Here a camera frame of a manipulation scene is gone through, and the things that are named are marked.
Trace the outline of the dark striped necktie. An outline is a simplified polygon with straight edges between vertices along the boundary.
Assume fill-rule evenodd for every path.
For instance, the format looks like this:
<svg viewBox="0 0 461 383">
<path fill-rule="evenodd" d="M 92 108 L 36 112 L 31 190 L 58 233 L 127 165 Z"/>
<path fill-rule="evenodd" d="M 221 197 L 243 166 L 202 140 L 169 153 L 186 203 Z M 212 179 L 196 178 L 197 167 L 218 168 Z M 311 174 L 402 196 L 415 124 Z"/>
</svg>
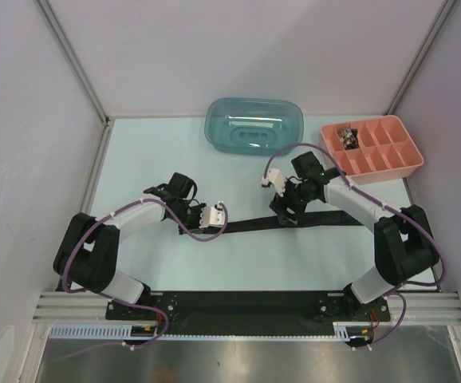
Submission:
<svg viewBox="0 0 461 383">
<path fill-rule="evenodd" d="M 233 234 L 251 231 L 267 231 L 288 227 L 307 228 L 320 226 L 360 227 L 362 226 L 362 223 L 359 223 L 356 219 L 344 211 L 315 211 L 306 212 L 296 224 L 281 223 L 276 216 L 229 222 L 223 233 Z"/>
</svg>

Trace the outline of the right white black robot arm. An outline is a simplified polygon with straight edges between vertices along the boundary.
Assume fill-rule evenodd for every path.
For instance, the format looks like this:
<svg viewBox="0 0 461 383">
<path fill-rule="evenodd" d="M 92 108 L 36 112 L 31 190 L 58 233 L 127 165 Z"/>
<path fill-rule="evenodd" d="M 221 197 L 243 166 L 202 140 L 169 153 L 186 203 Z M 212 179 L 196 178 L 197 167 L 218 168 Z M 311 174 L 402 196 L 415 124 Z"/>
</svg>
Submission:
<svg viewBox="0 0 461 383">
<path fill-rule="evenodd" d="M 341 209 L 373 236 L 374 264 L 343 289 L 343 310 L 361 320 L 372 304 L 441 261 L 423 208 L 396 207 L 359 189 L 338 164 L 323 168 L 312 152 L 294 158 L 294 180 L 266 166 L 261 184 L 275 190 L 270 209 L 283 226 L 295 226 L 309 203 L 319 200 Z"/>
</svg>

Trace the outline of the pink compartment organizer tray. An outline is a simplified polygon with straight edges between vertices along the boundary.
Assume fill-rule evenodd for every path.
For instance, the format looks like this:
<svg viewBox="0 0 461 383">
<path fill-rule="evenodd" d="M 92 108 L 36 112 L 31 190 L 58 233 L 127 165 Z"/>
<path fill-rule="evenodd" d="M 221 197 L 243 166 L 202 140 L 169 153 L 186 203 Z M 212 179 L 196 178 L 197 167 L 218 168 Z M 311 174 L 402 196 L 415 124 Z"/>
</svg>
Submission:
<svg viewBox="0 0 461 383">
<path fill-rule="evenodd" d="M 337 131 L 346 127 L 358 130 L 358 149 L 343 149 Z M 357 184 L 406 178 L 424 164 L 408 130 L 394 115 L 324 125 L 319 142 Z"/>
</svg>

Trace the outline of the aluminium extrusion rail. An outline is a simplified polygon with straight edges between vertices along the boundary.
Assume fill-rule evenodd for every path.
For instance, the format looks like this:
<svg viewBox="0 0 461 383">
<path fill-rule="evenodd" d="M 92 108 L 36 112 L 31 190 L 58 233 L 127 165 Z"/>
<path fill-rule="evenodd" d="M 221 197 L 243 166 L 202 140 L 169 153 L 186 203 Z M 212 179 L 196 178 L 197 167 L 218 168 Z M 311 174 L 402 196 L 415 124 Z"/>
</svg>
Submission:
<svg viewBox="0 0 461 383">
<path fill-rule="evenodd" d="M 461 326 L 461 301 L 457 293 L 403 293 L 407 303 L 402 323 L 406 326 Z M 44 292 L 40 295 L 33 323 L 106 324 L 108 299 L 84 292 Z"/>
</svg>

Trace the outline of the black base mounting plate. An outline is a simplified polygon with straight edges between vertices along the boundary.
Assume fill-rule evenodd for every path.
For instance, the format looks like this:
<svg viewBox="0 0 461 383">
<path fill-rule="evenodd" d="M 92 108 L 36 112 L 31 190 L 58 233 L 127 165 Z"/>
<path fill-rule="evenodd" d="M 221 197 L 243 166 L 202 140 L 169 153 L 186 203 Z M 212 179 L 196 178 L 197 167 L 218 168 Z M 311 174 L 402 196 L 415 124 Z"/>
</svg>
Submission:
<svg viewBox="0 0 461 383">
<path fill-rule="evenodd" d="M 384 299 L 359 306 L 340 291 L 157 291 L 136 308 L 111 302 L 105 317 L 121 322 L 159 322 L 178 336 L 309 337 L 333 326 L 386 324 Z"/>
</svg>

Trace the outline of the teal transparent plastic tub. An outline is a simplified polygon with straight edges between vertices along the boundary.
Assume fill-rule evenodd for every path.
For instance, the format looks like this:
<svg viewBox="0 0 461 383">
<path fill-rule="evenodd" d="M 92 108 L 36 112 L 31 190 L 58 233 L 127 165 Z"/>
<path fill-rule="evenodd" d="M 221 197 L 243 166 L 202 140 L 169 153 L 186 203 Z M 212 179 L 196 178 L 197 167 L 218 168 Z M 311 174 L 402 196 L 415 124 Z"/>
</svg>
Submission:
<svg viewBox="0 0 461 383">
<path fill-rule="evenodd" d="M 304 136 L 301 109 L 289 101 L 226 97 L 214 101 L 204 122 L 204 135 L 220 152 L 272 156 L 298 144 Z"/>
</svg>

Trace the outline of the rolled tie in tray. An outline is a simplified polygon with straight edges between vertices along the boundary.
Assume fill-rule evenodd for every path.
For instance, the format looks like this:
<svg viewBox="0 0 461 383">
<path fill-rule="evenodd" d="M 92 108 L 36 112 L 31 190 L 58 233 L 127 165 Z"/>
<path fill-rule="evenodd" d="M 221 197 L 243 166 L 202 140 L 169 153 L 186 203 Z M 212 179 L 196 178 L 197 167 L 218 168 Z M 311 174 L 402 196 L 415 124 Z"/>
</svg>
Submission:
<svg viewBox="0 0 461 383">
<path fill-rule="evenodd" d="M 350 127 L 340 128 L 337 135 L 344 150 L 353 150 L 360 147 L 357 129 Z"/>
</svg>

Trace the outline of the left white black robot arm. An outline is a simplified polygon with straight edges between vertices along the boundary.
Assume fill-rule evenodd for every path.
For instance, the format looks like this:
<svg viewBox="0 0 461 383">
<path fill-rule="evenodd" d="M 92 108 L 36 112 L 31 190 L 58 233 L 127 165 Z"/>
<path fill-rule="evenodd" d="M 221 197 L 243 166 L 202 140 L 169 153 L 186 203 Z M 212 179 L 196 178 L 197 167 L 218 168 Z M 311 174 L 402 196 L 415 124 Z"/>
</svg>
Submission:
<svg viewBox="0 0 461 383">
<path fill-rule="evenodd" d="M 90 291 L 124 302 L 124 310 L 141 319 L 150 313 L 150 287 L 117 269 L 120 244 L 148 225 L 170 219 L 193 229 L 205 205 L 191 206 L 196 182 L 178 172 L 166 184 L 100 218 L 83 212 L 72 217 L 56 258 L 54 271 L 69 294 Z"/>
</svg>

